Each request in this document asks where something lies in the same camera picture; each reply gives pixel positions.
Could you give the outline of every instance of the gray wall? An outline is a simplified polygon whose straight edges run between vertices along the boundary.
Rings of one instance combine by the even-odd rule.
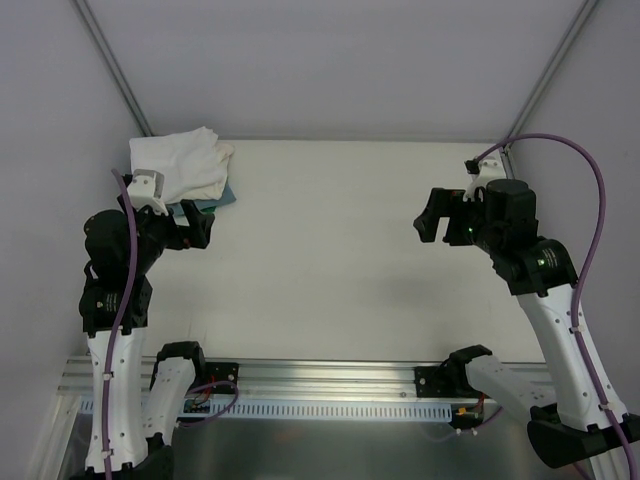
[[[0,477],[25,478],[65,358],[83,345],[82,225],[116,206],[133,123],[70,4],[0,15]]]
[[[583,144],[599,161],[607,222],[585,287],[592,335],[618,393],[640,410],[640,3],[602,2],[527,131]],[[542,234],[569,247],[582,266],[596,221],[597,191],[581,157],[529,140],[515,148],[517,175],[536,189]]]

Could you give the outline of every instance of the cable connector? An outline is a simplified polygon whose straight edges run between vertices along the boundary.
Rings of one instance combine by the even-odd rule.
[[[587,327],[584,324],[580,324],[577,327],[569,327],[569,331],[571,333],[576,333],[576,332],[584,333],[587,331]]]

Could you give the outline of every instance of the towel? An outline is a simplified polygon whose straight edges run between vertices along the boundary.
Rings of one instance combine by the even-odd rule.
[[[202,127],[164,137],[132,138],[131,171],[156,170],[164,175],[162,200],[172,203],[195,188],[226,182],[226,164],[214,148],[218,136]]]
[[[214,207],[223,207],[225,205],[229,205],[236,201],[236,196],[231,190],[229,186],[229,182],[224,187],[222,192],[222,196],[218,200],[194,200],[196,207],[203,213],[211,213],[211,208]],[[182,210],[182,206],[179,203],[174,203],[171,205],[167,205],[167,209],[173,212],[175,217],[180,217],[184,215],[184,211]]]
[[[231,159],[231,155],[233,155],[233,152],[235,151],[235,147],[230,143],[218,142],[215,144],[214,148],[218,156],[218,180],[211,185],[189,190],[183,195],[179,195],[178,197],[174,198],[171,203],[179,203],[180,200],[219,200],[220,197],[222,197],[225,186],[227,184],[229,160]]]

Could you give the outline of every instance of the table surface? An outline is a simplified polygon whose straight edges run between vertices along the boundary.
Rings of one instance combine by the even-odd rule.
[[[524,313],[475,247],[422,244],[431,188],[465,188],[485,145],[236,141],[207,250],[166,251],[144,353],[197,340],[207,356],[445,358],[482,343],[541,361]]]

